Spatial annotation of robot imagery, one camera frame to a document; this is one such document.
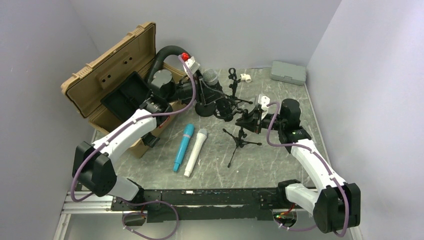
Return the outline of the cyan blue microphone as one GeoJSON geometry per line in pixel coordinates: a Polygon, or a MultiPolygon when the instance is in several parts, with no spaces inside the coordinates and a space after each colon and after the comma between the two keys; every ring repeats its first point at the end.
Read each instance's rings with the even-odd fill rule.
{"type": "Polygon", "coordinates": [[[187,147],[194,133],[194,130],[195,130],[195,126],[192,123],[187,124],[183,130],[182,139],[174,159],[174,166],[172,169],[174,172],[177,172],[179,170],[180,165],[183,162],[187,147]]]}

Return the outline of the black tripod stand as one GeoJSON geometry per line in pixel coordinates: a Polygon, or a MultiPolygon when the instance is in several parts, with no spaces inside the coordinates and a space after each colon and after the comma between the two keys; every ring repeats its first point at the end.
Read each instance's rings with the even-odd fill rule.
{"type": "Polygon", "coordinates": [[[241,114],[245,111],[239,107],[240,103],[248,103],[252,105],[253,102],[236,97],[238,84],[241,82],[241,79],[237,77],[236,69],[233,67],[228,69],[228,73],[228,78],[232,80],[232,83],[230,83],[228,87],[231,89],[232,94],[227,95],[226,100],[229,103],[231,115],[234,116],[235,114],[241,114]]]}
{"type": "Polygon", "coordinates": [[[261,146],[262,143],[261,142],[252,142],[252,141],[246,141],[245,138],[247,137],[247,133],[245,133],[244,128],[240,127],[239,131],[238,131],[238,135],[234,136],[233,134],[231,134],[230,132],[228,132],[225,128],[222,129],[222,131],[228,135],[230,135],[232,137],[232,139],[235,142],[235,148],[233,150],[231,159],[227,165],[228,168],[231,167],[235,152],[237,149],[242,149],[244,146],[246,145],[257,145],[257,146],[261,146]]]}

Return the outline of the white pipe elbow fitting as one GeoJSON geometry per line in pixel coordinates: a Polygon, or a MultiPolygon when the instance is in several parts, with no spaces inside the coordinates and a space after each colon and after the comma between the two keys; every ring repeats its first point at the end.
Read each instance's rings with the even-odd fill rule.
{"type": "Polygon", "coordinates": [[[251,77],[250,74],[242,73],[242,74],[240,74],[240,80],[242,82],[251,83],[252,77],[251,77]]]}

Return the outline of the black glitter microphone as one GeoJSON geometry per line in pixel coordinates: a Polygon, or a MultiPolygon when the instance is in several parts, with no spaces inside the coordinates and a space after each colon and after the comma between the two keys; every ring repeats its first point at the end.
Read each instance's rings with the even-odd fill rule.
{"type": "Polygon", "coordinates": [[[213,114],[225,122],[232,121],[234,118],[233,111],[219,82],[218,72],[214,69],[206,69],[202,74],[202,83],[205,86],[206,99],[215,104],[213,114]]]}

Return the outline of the black round-base mic stand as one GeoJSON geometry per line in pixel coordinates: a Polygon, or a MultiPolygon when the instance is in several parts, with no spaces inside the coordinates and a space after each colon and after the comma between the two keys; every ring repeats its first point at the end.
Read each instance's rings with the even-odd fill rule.
{"type": "Polygon", "coordinates": [[[203,102],[197,102],[195,104],[195,112],[200,116],[200,117],[211,117],[212,115],[215,114],[216,111],[216,104],[214,101],[211,102],[207,102],[207,103],[203,103],[203,102]]]}

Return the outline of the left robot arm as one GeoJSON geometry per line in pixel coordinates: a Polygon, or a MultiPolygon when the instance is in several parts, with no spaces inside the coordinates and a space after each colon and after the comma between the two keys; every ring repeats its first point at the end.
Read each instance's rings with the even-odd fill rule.
{"type": "Polygon", "coordinates": [[[198,91],[204,90],[207,97],[222,93],[216,70],[189,71],[187,75],[189,81],[177,85],[167,69],[157,70],[148,80],[134,71],[106,95],[107,104],[124,109],[125,121],[103,138],[92,143],[82,141],[76,147],[70,187],[74,202],[79,202],[75,197],[76,185],[82,183],[92,195],[117,197],[131,210],[143,205],[143,187],[117,175],[115,164],[137,140],[148,136],[170,116],[190,108],[198,91]]]}

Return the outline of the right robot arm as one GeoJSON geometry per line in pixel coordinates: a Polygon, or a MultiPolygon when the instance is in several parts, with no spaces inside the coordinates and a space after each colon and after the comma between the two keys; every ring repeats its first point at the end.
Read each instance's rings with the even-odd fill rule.
{"type": "Polygon", "coordinates": [[[344,237],[349,228],[361,221],[361,190],[348,183],[328,164],[311,135],[301,126],[301,108],[297,100],[287,98],[271,102],[260,95],[254,108],[242,109],[235,124],[252,133],[266,130],[267,144],[284,147],[306,170],[315,190],[296,179],[279,182],[275,200],[282,207],[296,205],[312,215],[322,233],[344,237]]]}

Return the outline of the white microphone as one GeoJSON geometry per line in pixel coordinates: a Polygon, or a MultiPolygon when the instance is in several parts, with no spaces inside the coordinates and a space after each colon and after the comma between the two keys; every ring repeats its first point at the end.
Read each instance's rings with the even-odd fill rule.
{"type": "Polygon", "coordinates": [[[194,166],[196,164],[196,161],[198,159],[199,153],[202,149],[202,146],[207,139],[208,131],[206,129],[200,129],[198,133],[196,134],[194,146],[192,148],[192,151],[190,153],[188,163],[184,169],[184,176],[186,178],[189,178],[191,176],[191,173],[194,169],[194,166]]]}

